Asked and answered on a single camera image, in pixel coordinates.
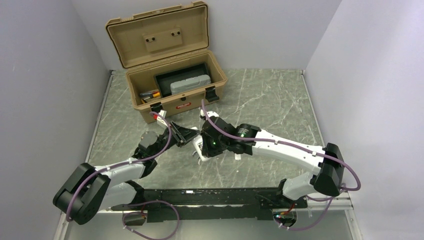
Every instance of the gray case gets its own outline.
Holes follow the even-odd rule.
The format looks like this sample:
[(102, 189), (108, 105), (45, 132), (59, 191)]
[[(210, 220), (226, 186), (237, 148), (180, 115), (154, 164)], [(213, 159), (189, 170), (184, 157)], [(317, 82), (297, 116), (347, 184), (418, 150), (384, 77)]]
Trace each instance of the gray case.
[(179, 94), (185, 91), (190, 91), (192, 89), (206, 86), (208, 84), (211, 84), (211, 78), (208, 75), (195, 76), (171, 83), (171, 93), (172, 95)]

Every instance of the white wall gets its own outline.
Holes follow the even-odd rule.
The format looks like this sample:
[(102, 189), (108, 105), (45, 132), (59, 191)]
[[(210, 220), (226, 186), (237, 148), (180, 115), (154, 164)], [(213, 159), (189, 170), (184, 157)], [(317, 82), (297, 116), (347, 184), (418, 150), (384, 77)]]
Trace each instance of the white wall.
[(420, 0), (343, 0), (306, 68), (324, 140), (362, 180), (366, 240), (423, 239), (423, 77)]
[[(222, 68), (305, 69), (341, 0), (206, 0), (210, 47)], [(190, 0), (72, 0), (109, 69), (121, 69), (109, 19)]]
[(50, 240), (109, 74), (70, 0), (2, 0), (0, 23), (0, 239)]

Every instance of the black plastic bracket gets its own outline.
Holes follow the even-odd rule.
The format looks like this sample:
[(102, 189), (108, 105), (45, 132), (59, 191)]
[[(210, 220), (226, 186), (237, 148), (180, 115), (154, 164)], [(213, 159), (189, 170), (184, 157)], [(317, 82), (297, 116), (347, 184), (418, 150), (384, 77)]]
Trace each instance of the black plastic bracket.
[(162, 103), (158, 102), (158, 103), (150, 105), (150, 109), (152, 112), (159, 113), (164, 108), (162, 107)]
[(283, 201), (283, 202), (286, 202), (286, 203), (289, 203), (289, 204), (293, 204), (293, 203), (295, 203), (296, 201), (301, 201), (301, 200), (303, 199), (303, 196), (302, 196), (302, 197), (300, 197), (298, 200), (294, 201), (294, 200), (291, 200), (290, 198), (287, 198), (287, 197), (285, 197), (285, 196), (283, 195), (283, 187), (284, 187), (284, 184), (286, 183), (286, 181), (287, 181), (287, 179), (286, 179), (286, 178), (284, 178), (283, 180), (281, 180), (281, 181), (279, 182), (278, 187), (277, 187), (277, 192), (275, 193), (275, 196), (276, 196), (276, 197), (277, 197), (280, 201)]
[[(342, 153), (336, 144), (328, 143), (323, 150), (326, 155), (344, 162)], [(321, 170), (318, 175), (314, 175), (309, 183), (313, 185), (313, 188), (317, 192), (327, 196), (337, 197), (341, 192), (340, 186), (342, 185), (345, 167), (327, 158), (324, 158), (320, 167)]]
[(215, 92), (215, 86), (207, 87), (206, 93), (204, 95), (204, 98), (209, 102), (217, 101), (220, 99), (219, 96), (217, 96), (217, 93)]
[(133, 180), (126, 181), (125, 183), (133, 187), (136, 192), (134, 199), (129, 203), (130, 205), (146, 202), (145, 189), (140, 184)]
[[(69, 203), (81, 183), (96, 169), (88, 163), (80, 164), (65, 184), (53, 198), (53, 204), (66, 213)], [(75, 199), (70, 211), (70, 217), (77, 224), (82, 225), (94, 217), (102, 204), (111, 179), (97, 174), (83, 187)]]
[[(293, 204), (277, 198), (276, 192), (275, 187), (145, 189), (144, 201), (162, 200), (174, 205), (181, 220), (256, 218), (271, 221), (270, 210), (288, 209)], [(294, 203), (295, 209), (308, 207), (304, 198)], [(175, 220), (175, 212), (164, 204), (152, 203), (144, 209), (147, 210), (147, 223)], [(139, 211), (140, 207), (122, 204), (113, 206), (112, 210)], [(133, 225), (142, 224), (142, 219), (137, 217), (128, 218), (128, 221)]]
[(125, 226), (142, 226), (145, 222), (146, 217), (144, 217), (141, 212), (138, 214), (129, 214), (124, 220)]
[(171, 121), (170, 125), (172, 129), (172, 136), (176, 140), (177, 147), (186, 145), (200, 133), (199, 130), (179, 126), (173, 121)]

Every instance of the red label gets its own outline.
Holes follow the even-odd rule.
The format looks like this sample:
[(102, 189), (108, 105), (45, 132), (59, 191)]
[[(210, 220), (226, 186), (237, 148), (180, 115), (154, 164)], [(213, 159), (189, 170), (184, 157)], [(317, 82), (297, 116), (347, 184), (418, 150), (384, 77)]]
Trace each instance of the red label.
[(192, 104), (191, 102), (187, 102), (187, 103), (184, 103), (183, 105), (176, 106), (176, 109), (182, 109), (184, 107), (190, 106), (191, 104)]

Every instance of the white panel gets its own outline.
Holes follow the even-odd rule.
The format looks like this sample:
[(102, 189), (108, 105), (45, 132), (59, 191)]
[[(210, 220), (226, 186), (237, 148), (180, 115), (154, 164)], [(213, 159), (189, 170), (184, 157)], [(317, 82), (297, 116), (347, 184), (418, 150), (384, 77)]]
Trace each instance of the white panel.
[[(308, 226), (320, 216), (322, 210), (297, 212), (295, 226)], [(71, 222), (64, 240), (139, 240), (139, 236), (123, 230), (122, 211), (101, 211), (84, 225)], [(175, 228), (175, 220), (147, 222), (131, 226), (154, 239), (168, 236)], [(322, 221), (306, 231), (287, 231), (278, 228), (272, 220), (255, 218), (182, 220), (175, 240), (352, 240), (345, 211), (330, 210)]]
[[(191, 0), (72, 0), (109, 69), (121, 69), (106, 30), (130, 17)], [(305, 69), (341, 0), (206, 0), (210, 47), (223, 68)]]
[(364, 239), (423, 238), (423, 16), (421, 0), (344, 0), (306, 69), (324, 140), (362, 181)]
[(51, 240), (109, 73), (69, 0), (2, 0), (0, 23), (0, 239)]

